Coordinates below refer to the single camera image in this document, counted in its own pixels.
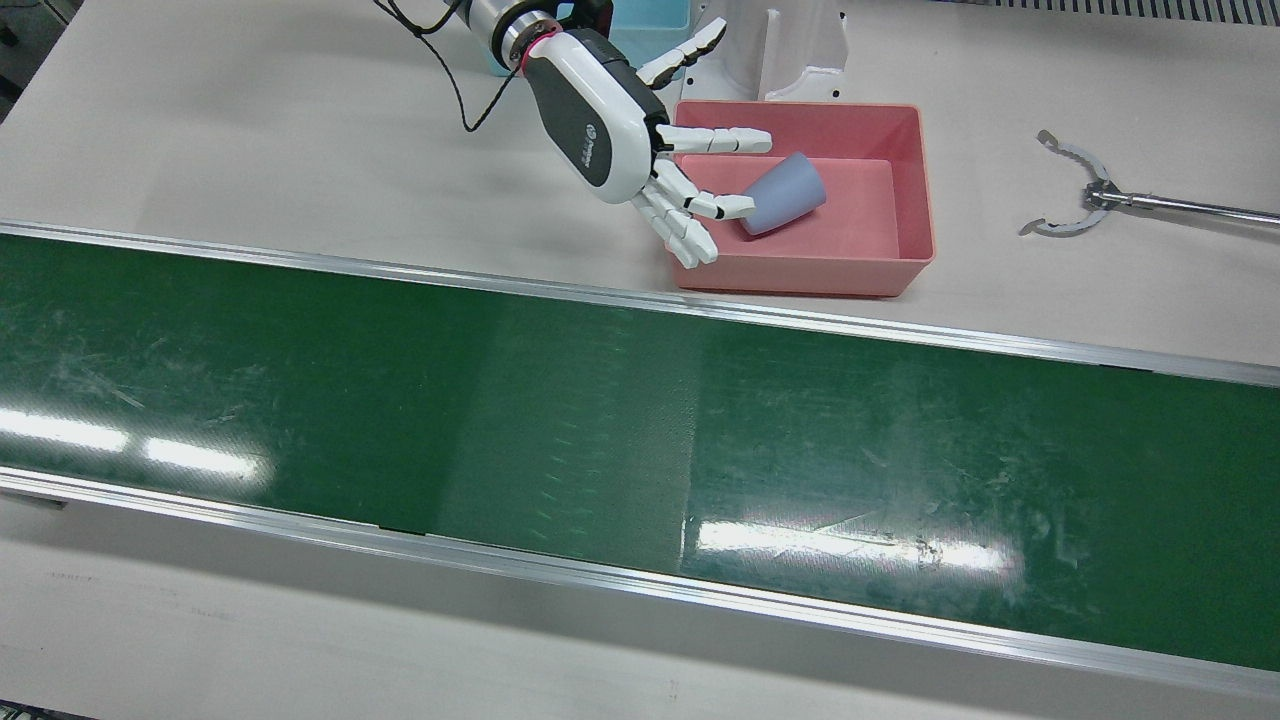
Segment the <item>right white dexterous robot hand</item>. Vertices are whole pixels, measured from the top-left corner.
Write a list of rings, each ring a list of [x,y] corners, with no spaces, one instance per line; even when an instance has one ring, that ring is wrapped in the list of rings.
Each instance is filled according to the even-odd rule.
[[[677,70],[712,53],[727,28],[717,17],[639,68],[594,29],[549,33],[522,58],[521,73],[561,156],[603,202],[632,204],[686,269],[719,255],[705,219],[745,219],[756,205],[745,195],[700,188],[673,158],[763,154],[773,146],[763,129],[676,126],[657,95]]]

